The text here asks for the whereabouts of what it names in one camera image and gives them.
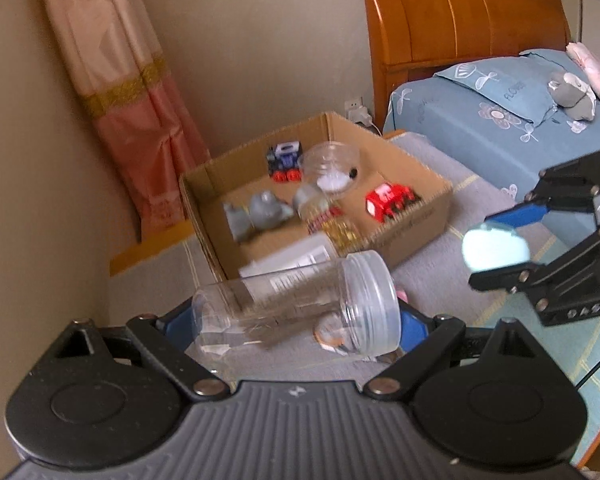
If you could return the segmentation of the light blue egg-shaped case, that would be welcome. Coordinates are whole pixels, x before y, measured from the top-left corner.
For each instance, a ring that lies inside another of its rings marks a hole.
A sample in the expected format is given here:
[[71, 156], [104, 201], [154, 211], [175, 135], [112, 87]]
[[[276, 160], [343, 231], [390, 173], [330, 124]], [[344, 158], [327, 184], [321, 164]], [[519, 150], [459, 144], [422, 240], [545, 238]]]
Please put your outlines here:
[[471, 272], [483, 272], [527, 262], [530, 249], [514, 228], [483, 222], [464, 235], [462, 256]]

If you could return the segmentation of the pink panda bottle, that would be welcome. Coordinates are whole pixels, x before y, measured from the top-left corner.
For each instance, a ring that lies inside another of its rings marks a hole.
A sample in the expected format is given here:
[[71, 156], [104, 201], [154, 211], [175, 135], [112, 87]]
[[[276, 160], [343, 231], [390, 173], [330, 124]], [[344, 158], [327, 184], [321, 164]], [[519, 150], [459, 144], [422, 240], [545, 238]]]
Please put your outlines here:
[[408, 296], [407, 296], [406, 291], [403, 288], [396, 287], [396, 296], [398, 297], [398, 299], [400, 301], [403, 301], [406, 304], [408, 303]]

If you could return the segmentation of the grey plaid mat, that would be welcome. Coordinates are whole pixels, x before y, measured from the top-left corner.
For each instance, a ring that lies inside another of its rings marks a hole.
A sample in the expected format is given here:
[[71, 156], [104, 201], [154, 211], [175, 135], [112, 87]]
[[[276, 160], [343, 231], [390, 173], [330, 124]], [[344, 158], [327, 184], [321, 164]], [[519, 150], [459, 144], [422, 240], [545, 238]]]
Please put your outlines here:
[[[588, 426], [576, 453], [577, 463], [585, 464], [600, 444], [600, 308], [573, 307], [567, 322], [545, 326], [535, 304], [556, 302], [544, 287], [531, 285], [541, 266], [562, 256], [565, 245], [546, 219], [515, 226], [518, 217], [509, 210], [513, 186], [496, 188], [420, 134], [402, 132], [390, 142], [453, 185], [443, 233], [398, 265], [398, 284], [422, 313], [447, 308], [472, 326], [520, 318], [585, 398]], [[114, 257], [110, 274], [117, 316], [173, 307], [214, 280], [199, 237], [187, 223]]]

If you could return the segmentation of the blue floral bedding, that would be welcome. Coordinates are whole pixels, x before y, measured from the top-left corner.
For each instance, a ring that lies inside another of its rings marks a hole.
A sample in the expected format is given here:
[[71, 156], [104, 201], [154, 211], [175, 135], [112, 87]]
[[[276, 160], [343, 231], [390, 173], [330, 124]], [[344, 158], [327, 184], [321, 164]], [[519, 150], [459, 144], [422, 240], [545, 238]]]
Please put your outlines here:
[[[565, 52], [532, 49], [562, 70], [584, 73]], [[440, 151], [522, 200], [542, 169], [600, 150], [600, 103], [592, 122], [571, 119], [560, 107], [541, 125], [506, 112], [478, 93], [432, 76], [401, 84], [390, 94], [385, 130], [426, 136]]]

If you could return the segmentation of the grey plush toy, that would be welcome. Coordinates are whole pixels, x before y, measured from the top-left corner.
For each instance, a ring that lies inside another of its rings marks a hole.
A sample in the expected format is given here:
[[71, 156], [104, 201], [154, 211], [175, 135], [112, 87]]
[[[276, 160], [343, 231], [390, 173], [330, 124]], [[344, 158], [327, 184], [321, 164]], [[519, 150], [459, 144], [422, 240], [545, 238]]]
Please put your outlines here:
[[547, 84], [550, 96], [571, 119], [592, 122], [597, 99], [589, 84], [569, 72], [556, 73]]

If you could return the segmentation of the blue floral pillow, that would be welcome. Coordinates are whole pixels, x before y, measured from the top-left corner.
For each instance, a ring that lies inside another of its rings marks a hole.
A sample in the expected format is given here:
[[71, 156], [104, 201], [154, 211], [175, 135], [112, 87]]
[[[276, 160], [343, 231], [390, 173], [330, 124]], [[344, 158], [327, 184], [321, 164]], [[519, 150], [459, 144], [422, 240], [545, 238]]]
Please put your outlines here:
[[476, 92], [538, 126], [558, 109], [548, 83], [561, 70], [562, 66], [542, 56], [526, 54], [458, 63], [434, 76]]

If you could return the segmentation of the white pill bottle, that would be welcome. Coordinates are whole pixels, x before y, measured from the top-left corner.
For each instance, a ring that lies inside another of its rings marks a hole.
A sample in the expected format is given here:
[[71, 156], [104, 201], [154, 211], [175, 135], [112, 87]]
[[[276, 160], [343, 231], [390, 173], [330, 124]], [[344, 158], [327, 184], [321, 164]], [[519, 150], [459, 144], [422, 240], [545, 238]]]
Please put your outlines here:
[[323, 232], [309, 235], [283, 249], [276, 250], [271, 255], [254, 260], [239, 269], [241, 278], [267, 274], [281, 270], [312, 266], [339, 257], [334, 243]]

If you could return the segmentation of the red toy train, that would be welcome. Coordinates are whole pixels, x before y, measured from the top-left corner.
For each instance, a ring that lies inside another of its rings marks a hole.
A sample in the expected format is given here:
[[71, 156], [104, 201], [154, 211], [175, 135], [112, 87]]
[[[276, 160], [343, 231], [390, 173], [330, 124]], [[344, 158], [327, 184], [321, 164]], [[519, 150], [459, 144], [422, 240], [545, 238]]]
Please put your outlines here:
[[408, 185], [384, 182], [365, 195], [365, 210], [376, 221], [393, 220], [420, 196]]

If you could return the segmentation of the grey elephant toy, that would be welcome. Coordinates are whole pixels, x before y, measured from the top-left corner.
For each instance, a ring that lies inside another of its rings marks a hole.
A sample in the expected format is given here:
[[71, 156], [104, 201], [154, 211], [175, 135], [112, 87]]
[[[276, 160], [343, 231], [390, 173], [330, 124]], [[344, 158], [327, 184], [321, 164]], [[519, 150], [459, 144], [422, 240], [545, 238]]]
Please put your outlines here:
[[294, 208], [271, 191], [253, 194], [247, 206], [224, 203], [223, 210], [236, 243], [251, 240], [260, 232], [275, 230], [296, 214]]

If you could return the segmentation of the capsule bottle red label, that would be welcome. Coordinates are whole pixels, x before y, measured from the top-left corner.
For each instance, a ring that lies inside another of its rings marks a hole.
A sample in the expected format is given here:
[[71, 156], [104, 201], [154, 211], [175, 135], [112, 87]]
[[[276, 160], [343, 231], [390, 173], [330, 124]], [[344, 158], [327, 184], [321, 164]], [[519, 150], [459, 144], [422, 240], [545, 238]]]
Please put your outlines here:
[[292, 199], [292, 206], [306, 225], [308, 233], [325, 233], [340, 256], [361, 246], [362, 235], [355, 222], [336, 200], [329, 198], [316, 186], [300, 185]]

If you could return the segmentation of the cardboard box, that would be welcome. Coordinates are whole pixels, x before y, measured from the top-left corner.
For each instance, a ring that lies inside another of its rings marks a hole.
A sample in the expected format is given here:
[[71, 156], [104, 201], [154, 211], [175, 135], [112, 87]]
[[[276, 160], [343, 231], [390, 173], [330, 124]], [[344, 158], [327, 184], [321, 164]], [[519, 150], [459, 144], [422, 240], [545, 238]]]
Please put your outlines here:
[[180, 185], [220, 281], [316, 234], [340, 256], [374, 250], [395, 268], [443, 233], [452, 198], [434, 170], [336, 113], [261, 136]]

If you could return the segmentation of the clear round container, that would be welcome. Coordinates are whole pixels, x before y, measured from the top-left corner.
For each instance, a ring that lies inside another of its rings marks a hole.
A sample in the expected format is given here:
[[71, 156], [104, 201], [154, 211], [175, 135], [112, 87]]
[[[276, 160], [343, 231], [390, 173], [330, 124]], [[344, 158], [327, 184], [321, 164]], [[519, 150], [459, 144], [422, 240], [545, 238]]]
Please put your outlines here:
[[299, 168], [302, 183], [314, 185], [327, 195], [342, 195], [358, 180], [361, 153], [352, 144], [323, 142], [300, 157]]

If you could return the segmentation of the wooden headboard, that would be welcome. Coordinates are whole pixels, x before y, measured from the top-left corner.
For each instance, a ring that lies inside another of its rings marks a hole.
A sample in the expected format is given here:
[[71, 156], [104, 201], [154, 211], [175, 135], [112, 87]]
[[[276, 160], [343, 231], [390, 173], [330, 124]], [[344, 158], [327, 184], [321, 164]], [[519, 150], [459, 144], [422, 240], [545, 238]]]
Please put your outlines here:
[[401, 84], [571, 39], [562, 0], [365, 0], [365, 9], [378, 124]]

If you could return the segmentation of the pink striped curtain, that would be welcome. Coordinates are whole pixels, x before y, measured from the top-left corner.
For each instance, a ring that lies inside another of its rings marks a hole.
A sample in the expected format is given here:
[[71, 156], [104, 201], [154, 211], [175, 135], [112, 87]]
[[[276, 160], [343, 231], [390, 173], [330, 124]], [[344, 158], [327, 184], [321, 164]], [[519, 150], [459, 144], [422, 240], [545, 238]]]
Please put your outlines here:
[[44, 0], [73, 87], [148, 236], [185, 218], [181, 174], [210, 152], [143, 0]]

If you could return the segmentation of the white wall plug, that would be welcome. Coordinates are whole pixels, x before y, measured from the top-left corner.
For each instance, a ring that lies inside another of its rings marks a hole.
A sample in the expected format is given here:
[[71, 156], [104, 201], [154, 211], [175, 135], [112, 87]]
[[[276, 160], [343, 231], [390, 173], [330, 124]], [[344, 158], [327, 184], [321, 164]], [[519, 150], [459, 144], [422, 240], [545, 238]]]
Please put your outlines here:
[[372, 128], [374, 125], [373, 117], [360, 96], [344, 102], [344, 114], [346, 114], [347, 120], [355, 124], [363, 125], [366, 128]]

